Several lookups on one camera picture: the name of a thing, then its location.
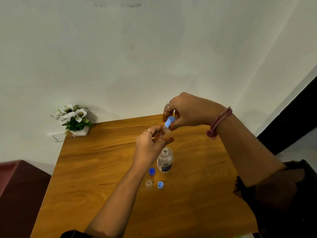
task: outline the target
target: sleeve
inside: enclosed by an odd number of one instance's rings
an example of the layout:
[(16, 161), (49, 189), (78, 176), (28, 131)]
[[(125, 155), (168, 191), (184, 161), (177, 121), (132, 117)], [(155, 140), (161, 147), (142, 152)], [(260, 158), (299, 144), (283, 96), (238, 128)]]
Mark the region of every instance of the sleeve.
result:
[(253, 211), (263, 238), (311, 237), (317, 222), (317, 174), (305, 160), (285, 165), (248, 188), (238, 176), (234, 193)]
[(93, 238), (93, 236), (82, 233), (77, 230), (69, 230), (61, 235), (61, 238)]

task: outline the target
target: bracelet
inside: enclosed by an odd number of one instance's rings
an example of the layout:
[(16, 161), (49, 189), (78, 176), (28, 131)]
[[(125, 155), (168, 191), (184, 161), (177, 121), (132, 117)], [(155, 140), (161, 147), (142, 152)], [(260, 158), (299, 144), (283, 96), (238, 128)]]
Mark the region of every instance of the bracelet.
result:
[(217, 132), (216, 132), (216, 127), (217, 125), (226, 117), (228, 117), (230, 114), (232, 114), (232, 109), (226, 108), (224, 111), (222, 111), (218, 118), (216, 118), (216, 120), (212, 123), (212, 125), (210, 126), (210, 130), (206, 131), (206, 135), (211, 138), (211, 139), (216, 139), (217, 137)]

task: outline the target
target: flower pot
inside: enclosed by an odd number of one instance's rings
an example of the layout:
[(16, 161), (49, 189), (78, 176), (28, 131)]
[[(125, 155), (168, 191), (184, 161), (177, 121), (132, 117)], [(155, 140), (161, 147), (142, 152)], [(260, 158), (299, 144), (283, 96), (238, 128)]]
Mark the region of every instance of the flower pot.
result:
[(70, 132), (74, 135), (74, 136), (86, 136), (88, 134), (90, 127), (88, 127), (87, 125), (85, 125), (84, 129), (82, 130), (76, 130), (76, 131), (71, 131)]

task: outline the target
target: forearm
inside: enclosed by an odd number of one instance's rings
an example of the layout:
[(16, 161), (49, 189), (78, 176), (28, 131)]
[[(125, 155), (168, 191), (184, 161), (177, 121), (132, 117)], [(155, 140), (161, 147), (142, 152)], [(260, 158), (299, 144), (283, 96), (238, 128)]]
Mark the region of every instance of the forearm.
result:
[(234, 115), (216, 129), (244, 185), (258, 184), (286, 168)]
[(144, 175), (144, 171), (132, 166), (85, 232), (95, 237), (122, 237)]

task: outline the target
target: wooden tabletop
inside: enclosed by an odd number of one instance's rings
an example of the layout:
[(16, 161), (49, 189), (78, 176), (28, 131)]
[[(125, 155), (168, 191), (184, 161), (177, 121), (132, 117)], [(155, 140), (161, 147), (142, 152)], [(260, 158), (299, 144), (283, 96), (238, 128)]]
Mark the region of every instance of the wooden tabletop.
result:
[[(32, 238), (84, 231), (132, 164), (136, 136), (163, 124), (162, 115), (97, 123), (88, 136), (67, 135), (36, 220)], [(173, 131), (168, 173), (156, 168), (152, 191), (145, 179), (125, 237), (236, 237), (256, 232), (248, 205), (232, 191), (236, 170), (219, 137), (207, 126)], [(163, 189), (157, 188), (158, 181)]]

